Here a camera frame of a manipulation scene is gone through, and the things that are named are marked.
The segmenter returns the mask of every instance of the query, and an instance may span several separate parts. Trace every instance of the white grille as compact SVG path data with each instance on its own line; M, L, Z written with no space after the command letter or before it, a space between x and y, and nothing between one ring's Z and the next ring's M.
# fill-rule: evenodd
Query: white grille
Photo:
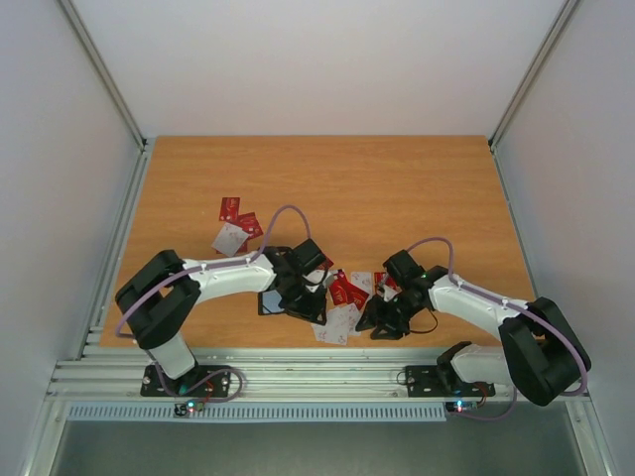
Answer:
M246 423L272 421L445 421L441 403L207 404L202 412L175 416L173 403L77 402L70 420L200 421Z

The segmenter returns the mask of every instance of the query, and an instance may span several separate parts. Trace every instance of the aluminum frame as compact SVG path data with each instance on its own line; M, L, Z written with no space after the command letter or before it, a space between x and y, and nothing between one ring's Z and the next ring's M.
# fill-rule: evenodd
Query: aluminum frame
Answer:
M83 20L81 20L81 16L77 11L74 2L72 0L57 0L57 2L64 15L66 16L66 19L68 20L70 28L75 33L77 41L82 45L84 51L86 52L86 55L88 56L88 59L94 66L97 75L103 82L106 91L108 91L108 94L110 95L112 102L117 108L117 111L119 111L119 114L121 115L123 121L126 123L130 134L132 135L134 141L137 143L137 147L139 147L140 151L143 150L146 144L146 140L141 133L141 129L137 125L137 121L135 121L135 118L130 112L130 109L128 108L126 101L121 95L121 92L119 91L115 80L110 74L110 71L108 71L108 67L101 57L101 54L99 53L97 46L92 40L92 37L88 33Z
M91 309L84 345L76 360L58 362L54 370L22 472L25 476L46 476L51 473L70 409L77 402L106 402L113 405L143 402L149 406L166 404L166 399L147 399L139 395L140 380L150 362L143 351L137 348L99 346L102 324L153 146L154 141L150 141L139 156L123 197L117 226L111 236L109 253L102 266L102 276L95 293L95 305ZM504 188L503 177L500 178ZM513 210L509 208L509 211L513 220ZM286 402L304 403L308 406L323 406L328 403L406 406L413 402L438 404L451 400L409 399L403 382L398 381L399 372L406 365L434 364L437 356L444 350L228 348L192 351L199 362L233 365L247 373L249 385L240 399L240 402L246 404ZM509 400L510 388L497 386L496 391L496 397L489 399L491 402ZM587 474L613 476L613 463L589 396L558 397L557 400L567 402L573 434ZM529 405L522 396L519 401L520 405Z
M556 19L554 20L554 23L547 32L547 35L543 39L543 42L532 59L532 62L527 68L523 79L514 92L507 109L505 109L505 112L503 113L503 117L501 117L498 125L496 126L496 129L489 140L491 146L497 146L507 132L516 112L523 104L527 93L540 75L540 71L543 69L543 66L546 64L549 56L558 44L558 40L565 32L565 29L569 25L573 14L581 2L582 0L565 0L562 8L556 16Z

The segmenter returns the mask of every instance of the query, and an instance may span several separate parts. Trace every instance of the orange wooden surface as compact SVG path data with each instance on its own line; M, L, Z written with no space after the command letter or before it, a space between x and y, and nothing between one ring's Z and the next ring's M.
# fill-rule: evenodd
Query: orange wooden surface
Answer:
M134 218L118 290L157 252L214 259L210 247L222 223L220 200L240 196L240 212L256 212L264 228L292 203L308 216L314 239L339 268L381 271L393 253L433 235L455 247L455 270L475 284L514 298L532 297L501 184L484 137L162 137ZM272 245L305 239L302 220L286 211ZM249 242L256 249L261 238ZM413 252L424 267L446 266L443 244ZM183 326L192 347L329 347L311 326L284 315L259 316L256 295L240 294L197 306ZM472 325L438 314L432 334L372 341L354 347L445 347L459 340L492 345ZM101 345L133 345L113 334L120 312L109 309ZM414 329L433 321L422 312Z

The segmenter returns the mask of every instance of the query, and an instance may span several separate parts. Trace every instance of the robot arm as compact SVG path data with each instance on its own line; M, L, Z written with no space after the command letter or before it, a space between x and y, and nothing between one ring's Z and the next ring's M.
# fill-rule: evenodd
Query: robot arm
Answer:
M585 370L590 369L588 355L549 299L526 302L495 295L458 275L450 277L441 266L426 271L405 250L390 257L384 267L402 291L388 300L374 296L357 330L374 327L373 339L400 339L410 333L410 319L428 308L456 315L501 341L502 350L461 342L440 356L438 376L450 394L464 382L513 383L531 402L547 405L580 377L571 350L554 332L571 345ZM552 331L525 314L538 316Z
M326 324L326 286L311 286L306 278L325 259L311 239L295 249L268 247L262 254L253 252L239 259L182 260L168 250L155 256L124 285L115 300L126 313L145 299L128 317L128 325L139 347L174 380L196 365L180 329L191 309L206 300L276 290L282 298L280 307L288 315ZM175 274L183 276L170 284L168 292L147 296L153 287Z

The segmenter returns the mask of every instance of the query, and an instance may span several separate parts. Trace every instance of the purple cable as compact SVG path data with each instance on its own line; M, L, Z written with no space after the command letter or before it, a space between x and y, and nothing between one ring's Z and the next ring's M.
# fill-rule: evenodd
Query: purple cable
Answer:
M471 286L470 284L467 284L467 283L463 283L461 285L458 283L458 281L454 277L454 248L452 247L451 242L447 238L444 238L443 236L434 236L432 238L425 238L423 240L418 241L414 245L412 245L406 251L410 252L414 250L415 248L417 248L419 245L423 245L424 243L429 243L431 241L441 241L447 244L447 248L449 249L449 259L447 263L447 277L455 286L458 286L460 289L466 290L469 293L472 293L473 295L477 295L491 302L494 302L497 305L503 305L503 306L506 305L510 309L526 315L527 317L532 319L534 322L539 323L547 331L551 332L558 340L560 340L563 343L563 345L571 354L571 357L573 357L573 360L575 361L575 364L577 365L577 368L579 369L581 382L577 389L572 390L570 392L563 392L562 395L573 397L576 395L581 395L586 391L586 385L588 383L588 375L586 373L586 367L584 366L584 362L582 361L582 358L579 356L579 354L575 350L575 347L573 347L573 344L571 344L570 341L561 332L559 332L555 327L550 325L544 319L538 317L532 311L525 309L519 305L516 305L512 302L505 303L503 301L504 297L500 297L493 293L488 293L484 290L480 290L479 288L475 288L474 286Z
M229 373L229 374L234 374L237 378L238 378L238 388L236 389L236 391L227 396L227 397L221 397L221 398L217 398L217 399L209 399L209 401L211 403L214 404L224 404L227 402L231 402L232 400L234 400L235 398L237 398L241 392L243 387L245 386L245 375L239 371L238 369L234 369L231 367L228 367L226 369L219 369L219 370L215 370L209 374L207 374L206 377L204 377L203 379L200 379L200 381L198 381L196 384L192 385L191 387L188 388L188 391L185 392L182 395L179 394L175 394L172 390L170 390L168 388L168 385L166 383L166 379L163 376L163 369L161 368L161 366L159 365L159 362L155 361L155 368L157 369L157 375L159 376L159 382L161 382L161 386L163 387L163 390L166 392L166 394L168 394L170 397L185 397L189 392L191 392L192 390L200 387L202 384L204 384L205 382L207 382L209 379L214 378L217 375L220 374L225 374L225 373Z
M516 407L516 402L518 402L518 390L516 390L516 387L512 387L512 388L514 390L512 402L511 404L509 404L509 407L507 407L507 410L499 416L477 416L477 415L470 415L470 414L459 413L459 412L453 412L452 415L456 415L457 417L475 419L477 421L491 421L491 422L501 421L502 419L505 419L506 417L512 415L512 412L514 411L514 408Z
M271 217L271 222L269 222L269 228L267 228L267 231L265 232L265 236L262 239L262 245L260 245L260 248L258 248L258 251L256 252L256 254L249 261L254 261L260 255L262 255L262 252L265 251L265 247L269 244L271 231L274 229L274 223L276 223L276 220L278 219L278 215L280 215L280 213L288 209L292 209L298 212L298 214L302 218L302 221L305 222L305 228L307 229L307 239L311 238L311 227L309 226L309 221L307 220L307 217L303 214L303 212L299 208L297 208L295 205L283 205L280 208L278 208L276 213L274 213L274 216Z

